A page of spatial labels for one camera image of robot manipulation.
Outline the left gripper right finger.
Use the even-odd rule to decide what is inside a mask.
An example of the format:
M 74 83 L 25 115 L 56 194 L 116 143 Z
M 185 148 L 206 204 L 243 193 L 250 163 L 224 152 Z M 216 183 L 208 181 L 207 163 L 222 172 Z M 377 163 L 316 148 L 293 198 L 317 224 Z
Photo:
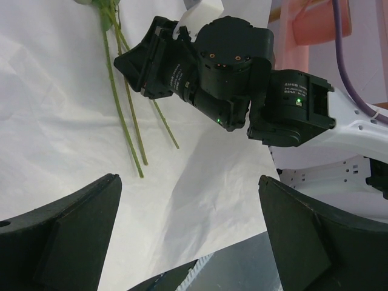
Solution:
M 387 290 L 387 224 L 264 175 L 259 199 L 284 290 Z

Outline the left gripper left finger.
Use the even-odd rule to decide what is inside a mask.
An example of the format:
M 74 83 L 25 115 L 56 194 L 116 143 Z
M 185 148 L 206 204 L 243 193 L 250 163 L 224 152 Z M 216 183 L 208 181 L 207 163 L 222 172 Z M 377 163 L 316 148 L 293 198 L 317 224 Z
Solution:
M 97 290 L 122 192 L 119 175 L 1 221 L 1 290 Z

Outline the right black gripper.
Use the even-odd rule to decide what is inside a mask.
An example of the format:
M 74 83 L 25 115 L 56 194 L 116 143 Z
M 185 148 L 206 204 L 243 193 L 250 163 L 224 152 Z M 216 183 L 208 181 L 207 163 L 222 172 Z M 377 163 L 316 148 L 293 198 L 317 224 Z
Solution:
M 114 60 L 114 66 L 137 93 L 149 99 L 182 94 L 182 44 L 173 39 L 178 21 L 155 16 L 142 41 Z

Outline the white wrapping paper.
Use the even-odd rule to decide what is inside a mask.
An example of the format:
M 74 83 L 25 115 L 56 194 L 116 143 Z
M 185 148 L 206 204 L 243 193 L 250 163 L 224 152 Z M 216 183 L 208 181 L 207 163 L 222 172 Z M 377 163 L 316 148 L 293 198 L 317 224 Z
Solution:
M 122 195 L 99 290 L 128 290 L 265 231 L 267 147 L 177 96 L 132 94 L 139 176 L 109 80 L 99 16 L 74 1 L 1 2 L 1 219 L 117 174 Z

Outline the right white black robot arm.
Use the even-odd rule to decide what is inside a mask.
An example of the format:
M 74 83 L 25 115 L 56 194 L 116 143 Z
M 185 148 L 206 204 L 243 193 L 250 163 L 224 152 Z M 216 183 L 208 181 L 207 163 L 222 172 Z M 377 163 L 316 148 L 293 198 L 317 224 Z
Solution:
M 329 146 L 355 153 L 331 166 L 280 170 L 282 183 L 321 193 L 387 196 L 387 125 L 369 116 L 327 80 L 273 68 L 273 33 L 225 16 L 195 37 L 156 16 L 142 41 L 114 65 L 130 87 L 151 100 L 178 95 L 225 130 L 246 128 L 269 147 Z

